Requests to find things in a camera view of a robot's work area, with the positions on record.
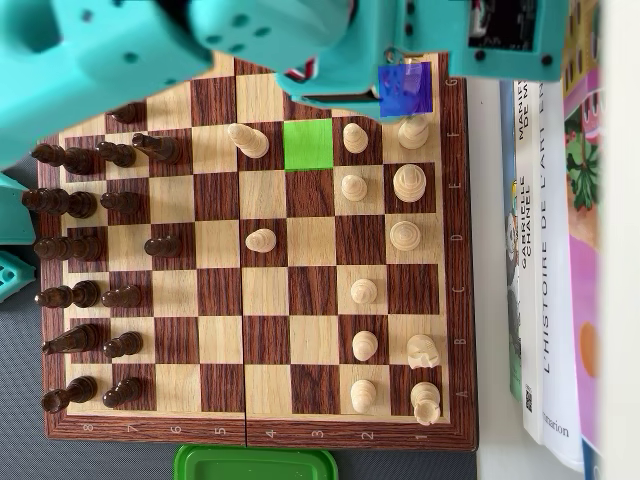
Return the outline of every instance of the gray table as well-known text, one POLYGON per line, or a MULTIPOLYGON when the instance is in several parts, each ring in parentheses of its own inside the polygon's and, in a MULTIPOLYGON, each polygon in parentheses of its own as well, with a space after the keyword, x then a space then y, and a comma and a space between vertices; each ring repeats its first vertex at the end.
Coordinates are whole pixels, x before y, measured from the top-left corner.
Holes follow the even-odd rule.
MULTIPOLYGON (((36 166, 25 158, 5 171, 35 187, 36 166)), ((39 265, 30 247, 7 247, 39 265)), ((39 281, 0 304, 0 478, 170 479, 177 445, 49 440, 44 436, 40 363, 40 311, 33 302, 39 281)), ((474 453, 342 450, 331 452, 342 479, 471 480, 474 453)))

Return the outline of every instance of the wooden chessboard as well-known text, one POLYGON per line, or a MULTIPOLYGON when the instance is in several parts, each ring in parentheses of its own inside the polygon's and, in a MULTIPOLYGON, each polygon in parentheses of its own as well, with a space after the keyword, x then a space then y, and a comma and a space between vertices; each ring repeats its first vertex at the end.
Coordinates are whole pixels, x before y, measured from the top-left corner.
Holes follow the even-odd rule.
POLYGON ((448 78, 447 57, 427 55, 432 75, 430 137, 415 151, 397 140, 399 125, 381 126, 345 111, 291 102, 267 70, 216 54, 215 68, 139 104, 142 121, 116 123, 100 115, 47 139, 64 147, 99 141, 130 144, 133 132, 170 135, 184 145, 176 165, 149 162, 118 168, 96 159, 96 173, 68 174, 39 165, 42 187, 69 192, 133 191, 144 199, 132 216, 106 211, 85 220, 42 215, 41 236, 96 235, 107 248, 83 263, 42 264, 42 288, 94 280, 101 289, 142 288, 132 309, 43 309, 51 339, 93 323, 103 340, 128 330, 143 350, 110 360, 101 352, 43 356, 44 391, 80 375, 97 379, 99 395, 66 411, 45 414, 52 438, 198 442, 214 444, 471 450, 477 446, 477 399, 471 222, 467 164, 466 90, 448 78), (233 122, 250 124, 270 141, 253 160, 226 135, 233 122), (351 154, 342 129, 350 122, 369 135, 351 154), (304 132, 308 151, 328 152, 333 168, 285 171, 304 132), (392 179, 404 163, 426 174, 424 197, 412 204, 394 195, 392 179), (342 178, 358 174, 367 197, 348 202, 342 178), (391 245, 389 230, 409 220, 422 242, 411 252, 391 245), (256 254, 244 244, 269 228, 276 248, 256 254), (144 242, 175 234, 179 258, 151 258, 144 242), (372 279, 378 298, 358 305, 349 295, 358 278, 372 279), (379 341, 366 362, 353 357, 360 330, 379 341), (411 370, 406 343, 434 338, 441 365, 411 370), (142 397, 115 410, 102 394, 126 376, 142 379, 142 397), (369 379, 377 387, 367 415, 354 412, 349 390, 369 379), (411 388, 420 381, 441 392, 440 420, 419 425, 411 388))

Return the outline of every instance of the dark pawn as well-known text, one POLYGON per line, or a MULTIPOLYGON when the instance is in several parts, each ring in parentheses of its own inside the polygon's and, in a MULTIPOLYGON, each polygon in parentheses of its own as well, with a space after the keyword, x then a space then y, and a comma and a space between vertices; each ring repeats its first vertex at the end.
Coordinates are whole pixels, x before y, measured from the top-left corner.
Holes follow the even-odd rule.
POLYGON ((173 165, 182 156, 180 142, 173 137, 150 137, 136 133, 131 141, 134 147, 155 161, 173 165))
POLYGON ((91 323, 83 323, 53 340, 44 342, 42 344, 42 353, 51 355, 52 353, 86 352, 96 348, 99 338, 98 327, 91 323))
POLYGON ((98 301, 100 289, 95 282, 85 280, 73 288, 66 285, 47 288, 36 295, 36 303, 47 308, 67 308, 72 303, 79 308, 89 308, 98 301))
POLYGON ((142 349, 142 335, 138 332, 127 332, 118 338, 109 340, 102 346, 104 354, 109 358, 134 355, 142 349))
POLYGON ((135 377, 128 377, 120 380, 118 385, 107 390, 102 397, 105 407, 115 408, 125 402, 131 402, 140 398, 142 393, 142 382, 135 377))
POLYGON ((151 238, 144 244, 144 251, 152 257, 177 257, 182 252, 182 241, 174 235, 151 238))
POLYGON ((129 103, 115 110, 111 110, 107 112, 107 115, 111 115, 118 123, 133 123, 138 116, 135 103, 129 103))
POLYGON ((67 388, 51 390, 42 397, 40 404, 45 412, 56 413, 69 406, 70 402, 84 403, 98 393, 98 384, 93 377, 78 377, 71 380, 67 388))
POLYGON ((142 293, 135 285, 109 290, 102 295, 102 304, 105 307, 133 308, 140 305, 141 301, 142 293))
POLYGON ((108 210, 131 215, 140 208, 140 195, 133 192, 107 192, 100 197, 100 204, 108 210))
POLYGON ((105 162, 111 162, 118 167, 127 168, 136 162, 136 150, 130 145, 100 142, 96 148, 105 162))

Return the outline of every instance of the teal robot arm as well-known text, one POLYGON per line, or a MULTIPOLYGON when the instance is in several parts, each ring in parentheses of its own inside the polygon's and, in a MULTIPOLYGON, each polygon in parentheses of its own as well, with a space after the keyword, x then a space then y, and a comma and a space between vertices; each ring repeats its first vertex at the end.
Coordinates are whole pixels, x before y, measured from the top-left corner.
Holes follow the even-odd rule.
POLYGON ((378 120, 378 68, 406 55, 446 51, 452 75, 557 80, 567 12, 568 0, 0 0, 0 168, 211 68, 211 50, 271 68, 298 102, 378 120))

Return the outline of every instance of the green container lid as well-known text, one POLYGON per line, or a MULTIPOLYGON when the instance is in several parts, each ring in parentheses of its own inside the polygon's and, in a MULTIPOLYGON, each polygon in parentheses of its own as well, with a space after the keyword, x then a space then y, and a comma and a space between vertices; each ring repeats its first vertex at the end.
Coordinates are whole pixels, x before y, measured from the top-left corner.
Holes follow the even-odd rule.
POLYGON ((183 445, 173 459, 173 480, 337 480, 326 450, 183 445))

